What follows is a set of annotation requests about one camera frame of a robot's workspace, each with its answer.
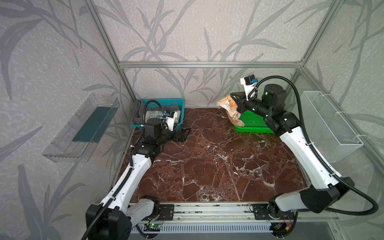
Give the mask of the blue patterned towel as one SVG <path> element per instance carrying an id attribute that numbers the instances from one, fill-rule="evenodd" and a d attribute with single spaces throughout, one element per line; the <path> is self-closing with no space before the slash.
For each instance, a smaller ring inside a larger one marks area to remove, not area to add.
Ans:
<path id="1" fill-rule="evenodd" d="M 181 121 L 181 111 L 174 111 L 174 113 L 176 115 L 175 122 L 176 123 L 180 123 L 180 121 Z M 152 118 L 160 119 L 162 116 L 163 116 L 162 111 L 155 111 L 155 110 L 147 111 L 146 115 L 145 115 L 145 122 L 147 122 L 149 119 L 152 119 Z"/>

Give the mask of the grey terry towel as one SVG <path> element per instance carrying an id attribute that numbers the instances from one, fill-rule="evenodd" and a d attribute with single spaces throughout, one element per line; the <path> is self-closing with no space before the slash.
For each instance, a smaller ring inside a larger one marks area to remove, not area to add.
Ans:
<path id="1" fill-rule="evenodd" d="M 166 104 L 161 103 L 160 100 L 157 100 L 157 102 L 162 106 L 164 112 L 166 112 L 166 111 L 181 111 L 181 113 L 182 113 L 182 109 L 179 107 L 179 105 L 167 104 L 167 106 L 166 106 Z M 144 106 L 145 106 L 144 100 L 135 101 L 134 111 L 133 111 L 134 115 L 133 115 L 133 119 L 132 119 L 132 123 L 134 125 L 141 125 L 144 123 L 143 122 L 143 116 L 146 115 L 147 111 L 150 111 L 150 110 L 162 111 L 161 108 L 159 107 L 159 105 L 157 105 L 156 103 L 149 103 L 147 105 L 146 110 L 144 110 Z"/>

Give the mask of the orange patterned towel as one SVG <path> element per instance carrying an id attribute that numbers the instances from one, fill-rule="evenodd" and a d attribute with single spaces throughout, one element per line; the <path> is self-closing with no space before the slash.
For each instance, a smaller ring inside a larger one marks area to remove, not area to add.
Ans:
<path id="1" fill-rule="evenodd" d="M 228 118 L 234 126 L 245 126 L 244 122 L 240 120 L 241 114 L 237 111 L 238 106 L 231 96 L 219 100 L 217 106 L 222 107 L 227 111 Z"/>

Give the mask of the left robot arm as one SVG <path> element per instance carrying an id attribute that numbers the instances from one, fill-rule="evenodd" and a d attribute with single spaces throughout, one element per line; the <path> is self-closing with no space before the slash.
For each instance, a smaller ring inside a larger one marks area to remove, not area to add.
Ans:
<path id="1" fill-rule="evenodd" d="M 128 153 L 129 166 L 106 197 L 87 209 L 83 240 L 126 240 L 140 221 L 160 214 L 158 198 L 147 196 L 133 205 L 131 198 L 164 145 L 170 141 L 185 142 L 190 131 L 190 128 L 171 129 L 170 122 L 158 118 L 144 124 L 140 137 Z"/>

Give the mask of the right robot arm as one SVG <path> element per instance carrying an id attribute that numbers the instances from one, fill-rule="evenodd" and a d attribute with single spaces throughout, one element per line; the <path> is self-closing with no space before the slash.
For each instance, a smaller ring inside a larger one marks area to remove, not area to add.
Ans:
<path id="1" fill-rule="evenodd" d="M 367 216 L 379 210 L 378 203 L 355 188 L 349 177 L 343 178 L 318 152 L 311 142 L 303 117 L 302 103 L 297 88 L 293 88 L 298 106 L 298 115 L 284 109 L 286 91 L 279 85 L 268 84 L 262 98 L 250 99 L 245 92 L 232 93 L 237 110 L 241 114 L 249 111 L 263 117 L 267 126 L 292 151 L 310 180 L 310 186 L 304 190 L 275 196 L 270 204 L 275 212 L 308 210 L 313 213 L 330 211 L 350 216 Z M 353 191 L 372 204 L 365 211 L 346 211 L 332 209 L 331 205 L 340 200 L 348 191 Z"/>

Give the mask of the teal plastic basket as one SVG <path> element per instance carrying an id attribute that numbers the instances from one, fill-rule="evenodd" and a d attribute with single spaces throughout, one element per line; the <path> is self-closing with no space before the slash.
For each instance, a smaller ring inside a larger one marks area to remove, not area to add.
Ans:
<path id="1" fill-rule="evenodd" d="M 148 101 L 150 101 L 150 99 L 141 99 L 141 100 L 144 100 L 144 103 L 146 104 Z M 174 129 L 175 130 L 179 130 L 183 124 L 183 121 L 184 121 L 184 115 L 185 115 L 185 101 L 184 99 L 178 99 L 178 98 L 172 98 L 172 99 L 155 99 L 155 101 L 157 100 L 160 100 L 161 103 L 165 103 L 166 106 L 167 104 L 170 104 L 170 105 L 179 105 L 179 107 L 182 109 L 182 113 L 181 113 L 181 121 L 180 123 L 176 123 L 175 122 L 175 125 L 174 125 Z M 142 129 L 142 125 L 134 125 L 131 121 L 131 125 L 133 127 L 137 127 L 139 129 Z"/>

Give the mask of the green plastic basket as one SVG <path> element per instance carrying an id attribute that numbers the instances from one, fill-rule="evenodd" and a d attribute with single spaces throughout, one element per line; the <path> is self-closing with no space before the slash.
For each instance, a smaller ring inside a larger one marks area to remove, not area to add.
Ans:
<path id="1" fill-rule="evenodd" d="M 264 119 L 251 111 L 241 114 L 239 120 L 245 124 L 243 127 L 235 126 L 235 130 L 239 133 L 273 133 Z"/>

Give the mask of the left green circuit board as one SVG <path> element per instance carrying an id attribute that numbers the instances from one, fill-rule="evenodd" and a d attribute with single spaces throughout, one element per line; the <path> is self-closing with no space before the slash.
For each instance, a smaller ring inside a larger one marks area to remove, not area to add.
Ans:
<path id="1" fill-rule="evenodd" d="M 160 232 L 162 224 L 159 223 L 148 223 L 144 225 L 145 232 Z"/>

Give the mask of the clear acrylic wall shelf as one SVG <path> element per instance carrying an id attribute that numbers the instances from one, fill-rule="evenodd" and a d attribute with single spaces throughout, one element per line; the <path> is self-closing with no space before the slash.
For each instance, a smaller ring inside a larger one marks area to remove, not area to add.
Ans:
<path id="1" fill-rule="evenodd" d="M 55 163 L 86 163 L 114 118 L 117 97 L 90 94 L 42 155 Z"/>

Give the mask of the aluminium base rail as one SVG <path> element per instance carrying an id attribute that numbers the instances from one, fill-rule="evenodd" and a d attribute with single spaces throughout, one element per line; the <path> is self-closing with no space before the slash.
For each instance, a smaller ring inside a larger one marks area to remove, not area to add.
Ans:
<path id="1" fill-rule="evenodd" d="M 160 220 L 160 223 L 277 223 L 293 222 L 292 217 L 270 218 L 268 214 L 253 213 L 252 202 L 176 202 L 172 220 Z"/>

